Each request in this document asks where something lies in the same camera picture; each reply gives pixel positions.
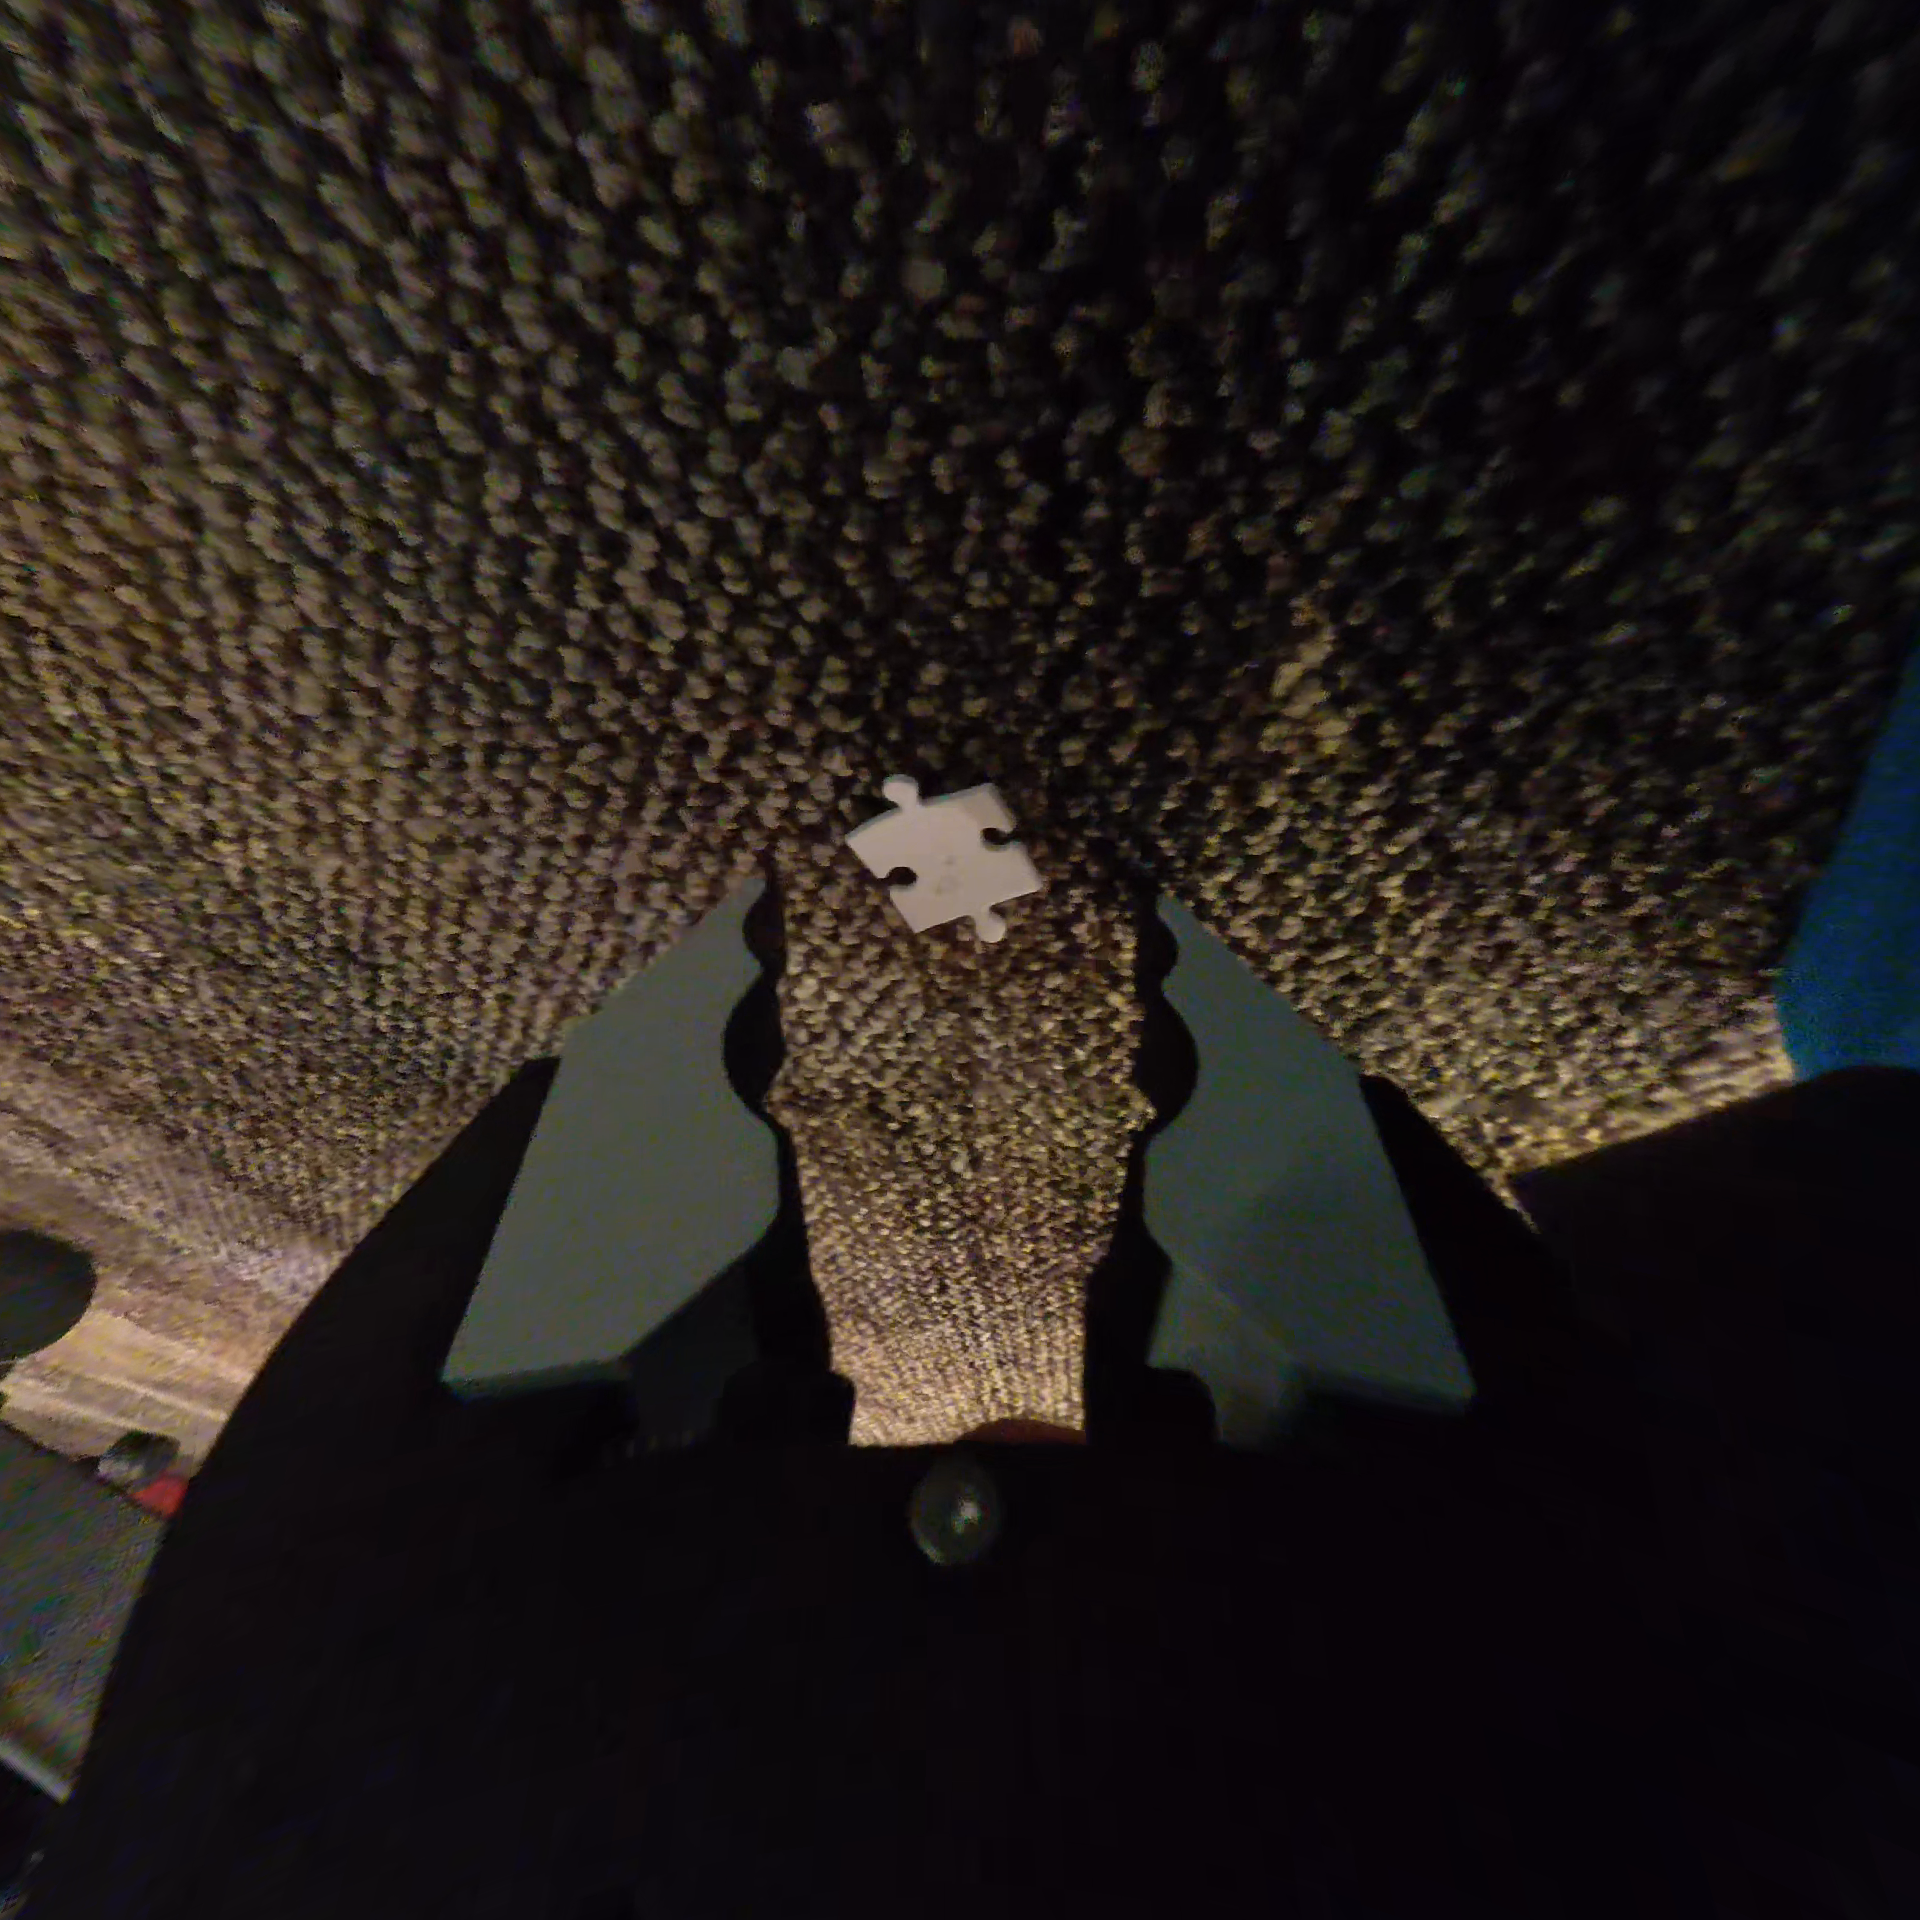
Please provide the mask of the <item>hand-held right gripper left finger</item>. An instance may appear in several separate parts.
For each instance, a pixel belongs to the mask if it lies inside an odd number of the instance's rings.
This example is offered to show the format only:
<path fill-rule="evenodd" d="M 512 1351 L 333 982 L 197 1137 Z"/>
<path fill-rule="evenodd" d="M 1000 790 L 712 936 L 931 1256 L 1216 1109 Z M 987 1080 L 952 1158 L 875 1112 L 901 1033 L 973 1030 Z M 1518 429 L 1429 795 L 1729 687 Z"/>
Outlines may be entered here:
<path fill-rule="evenodd" d="M 764 1385 L 834 1392 L 785 1065 L 777 883 L 741 880 L 570 1033 L 442 1381 L 590 1387 L 685 1449 Z"/>

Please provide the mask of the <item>dark round object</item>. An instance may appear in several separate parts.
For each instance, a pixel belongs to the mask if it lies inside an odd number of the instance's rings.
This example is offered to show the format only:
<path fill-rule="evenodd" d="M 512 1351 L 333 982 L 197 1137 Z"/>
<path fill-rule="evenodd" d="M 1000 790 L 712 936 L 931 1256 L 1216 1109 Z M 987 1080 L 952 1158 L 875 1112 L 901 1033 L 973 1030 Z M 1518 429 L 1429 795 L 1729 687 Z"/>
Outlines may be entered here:
<path fill-rule="evenodd" d="M 3 1230 L 3 1366 L 64 1338 L 90 1309 L 96 1285 L 98 1265 L 76 1240 Z"/>

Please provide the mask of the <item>blue object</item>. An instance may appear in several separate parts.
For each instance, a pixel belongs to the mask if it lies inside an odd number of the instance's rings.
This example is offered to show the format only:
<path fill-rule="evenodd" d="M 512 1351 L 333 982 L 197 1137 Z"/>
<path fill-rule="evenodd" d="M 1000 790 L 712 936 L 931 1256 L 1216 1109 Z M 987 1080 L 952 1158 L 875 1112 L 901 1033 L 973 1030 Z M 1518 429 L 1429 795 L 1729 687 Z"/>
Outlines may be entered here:
<path fill-rule="evenodd" d="M 1801 1080 L 1918 1067 L 1918 654 L 1808 890 L 1773 1001 Z"/>

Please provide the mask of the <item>white puzzle piece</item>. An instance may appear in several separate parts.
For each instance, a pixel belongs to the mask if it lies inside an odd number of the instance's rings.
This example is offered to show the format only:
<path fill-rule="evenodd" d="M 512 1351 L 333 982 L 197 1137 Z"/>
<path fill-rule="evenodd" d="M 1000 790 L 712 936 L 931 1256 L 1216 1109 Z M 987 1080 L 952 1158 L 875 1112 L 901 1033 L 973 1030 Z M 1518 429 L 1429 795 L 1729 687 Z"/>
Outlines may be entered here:
<path fill-rule="evenodd" d="M 845 846 L 869 875 L 885 880 L 912 931 L 964 921 L 984 943 L 996 943 L 1005 934 L 1001 909 L 1045 890 L 995 784 L 931 797 L 915 776 L 890 774 L 880 795 L 882 813 L 851 829 Z"/>

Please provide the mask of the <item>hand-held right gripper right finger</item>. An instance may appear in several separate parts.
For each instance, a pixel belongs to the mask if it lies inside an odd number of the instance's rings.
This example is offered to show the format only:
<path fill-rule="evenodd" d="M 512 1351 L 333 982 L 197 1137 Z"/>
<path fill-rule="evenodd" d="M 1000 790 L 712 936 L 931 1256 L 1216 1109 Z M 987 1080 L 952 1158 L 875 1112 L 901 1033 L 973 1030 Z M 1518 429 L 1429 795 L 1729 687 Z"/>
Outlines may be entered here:
<path fill-rule="evenodd" d="M 1188 909 L 1133 906 L 1142 1121 L 1088 1280 L 1088 1432 L 1464 1414 L 1473 1366 L 1360 1071 Z"/>

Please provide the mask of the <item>small red object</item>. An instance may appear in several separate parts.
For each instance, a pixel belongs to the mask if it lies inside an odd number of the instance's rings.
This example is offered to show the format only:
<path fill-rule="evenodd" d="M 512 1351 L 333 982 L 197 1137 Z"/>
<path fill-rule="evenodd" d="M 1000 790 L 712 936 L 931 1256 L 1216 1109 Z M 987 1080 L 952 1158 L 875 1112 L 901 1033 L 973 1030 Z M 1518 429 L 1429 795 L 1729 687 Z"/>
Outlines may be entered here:
<path fill-rule="evenodd" d="M 157 1519 L 172 1519 L 187 1487 L 178 1439 L 163 1431 L 124 1431 L 93 1462 L 93 1477 Z"/>

